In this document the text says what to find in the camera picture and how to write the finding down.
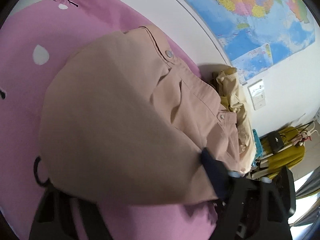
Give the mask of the white clothes rack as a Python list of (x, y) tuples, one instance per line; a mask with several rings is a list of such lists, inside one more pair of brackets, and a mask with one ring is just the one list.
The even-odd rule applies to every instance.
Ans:
[[(295, 128), (302, 128), (303, 130), (300, 132), (300, 138), (293, 142), (294, 144), (300, 141), (305, 146), (305, 143), (312, 139), (313, 134), (319, 134), (319, 132), (316, 129), (316, 125), (313, 121)], [(271, 154), (267, 155), (265, 152), (263, 152), (263, 156), (260, 157), (258, 160), (257, 167), (253, 168), (253, 170), (250, 172), (250, 176), (252, 179), (258, 180), (263, 178), (263, 175), (267, 175), (267, 170), (263, 170), (263, 168), (267, 167), (266, 158), (269, 156), (271, 156)]]

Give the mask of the blue perforated plastic basket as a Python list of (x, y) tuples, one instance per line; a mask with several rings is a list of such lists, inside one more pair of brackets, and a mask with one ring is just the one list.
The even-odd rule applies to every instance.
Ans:
[(255, 129), (253, 129), (253, 137), (254, 137), (254, 143), (256, 148), (256, 154), (252, 163), (252, 167), (256, 168), (259, 158), (263, 156), (264, 150), (263, 150), (263, 146), (261, 144), (260, 138), (258, 136), (258, 133)]

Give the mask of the yellow hanging clothes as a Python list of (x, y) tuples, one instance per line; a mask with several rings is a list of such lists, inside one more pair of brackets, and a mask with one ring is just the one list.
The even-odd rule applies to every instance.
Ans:
[(297, 129), (292, 126), (278, 130), (278, 138), (279, 141), (284, 144), (284, 149), (282, 148), (281, 151), (277, 153), (272, 152), (272, 148), (268, 141), (268, 136), (271, 133), (261, 140), (264, 152), (267, 155), (271, 154), (271, 156), (266, 158), (267, 167), (263, 168), (263, 170), (267, 170), (267, 175), (263, 175), (263, 177), (273, 179), (283, 166), (291, 169), (303, 160), (305, 154), (304, 144), (300, 141), (296, 144), (293, 143), (300, 138), (300, 132), (302, 130), (302, 128)]

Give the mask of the dusty pink jacket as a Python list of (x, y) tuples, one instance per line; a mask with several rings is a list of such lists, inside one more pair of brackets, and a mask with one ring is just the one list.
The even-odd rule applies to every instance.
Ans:
[(100, 37), (48, 87), (40, 155), (69, 194), (126, 204), (196, 204), (216, 198), (203, 148), (240, 172), (237, 117), (194, 75), (155, 26)]

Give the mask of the mustard yellow garment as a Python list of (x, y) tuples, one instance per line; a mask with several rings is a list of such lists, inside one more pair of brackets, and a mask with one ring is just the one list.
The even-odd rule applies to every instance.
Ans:
[(226, 96), (220, 96), (220, 98), (221, 98), (221, 105), (225, 107), (226, 111), (231, 112), (232, 110), (230, 110), (228, 98)]

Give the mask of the pink printed bed sheet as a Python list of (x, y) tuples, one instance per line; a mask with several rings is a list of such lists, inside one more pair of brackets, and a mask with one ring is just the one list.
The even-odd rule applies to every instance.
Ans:
[[(10, 16), (1, 28), (1, 211), (19, 239), (28, 239), (44, 193), (33, 175), (39, 153), (43, 97), (79, 47), (150, 21), (120, 0), (42, 0)], [(212, 205), (100, 205), (114, 239), (208, 239)]]

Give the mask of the cream beige garment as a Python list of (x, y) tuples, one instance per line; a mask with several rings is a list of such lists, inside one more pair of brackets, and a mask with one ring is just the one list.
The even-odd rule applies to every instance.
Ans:
[(230, 110), (236, 114), (240, 172), (246, 174), (251, 170), (256, 154), (249, 106), (239, 81), (237, 69), (227, 65), (219, 65), (219, 67), (221, 69), (215, 78), (217, 92), (219, 96), (228, 98)]

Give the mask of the white wall socket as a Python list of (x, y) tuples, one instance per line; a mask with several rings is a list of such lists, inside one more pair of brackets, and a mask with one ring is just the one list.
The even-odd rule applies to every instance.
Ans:
[(248, 91), (251, 97), (258, 96), (265, 89), (264, 82), (262, 79), (248, 86)]

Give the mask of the black handbag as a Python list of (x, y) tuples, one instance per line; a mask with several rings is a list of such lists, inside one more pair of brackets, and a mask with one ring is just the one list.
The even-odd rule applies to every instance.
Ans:
[(284, 148), (284, 142), (281, 135), (277, 131), (273, 131), (267, 135), (267, 140), (273, 154), (278, 153)]

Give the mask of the colourful wall map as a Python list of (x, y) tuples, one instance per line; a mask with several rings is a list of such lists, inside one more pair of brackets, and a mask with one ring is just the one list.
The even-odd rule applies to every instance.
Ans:
[(315, 41), (302, 0), (185, 0), (215, 35), (241, 83)]

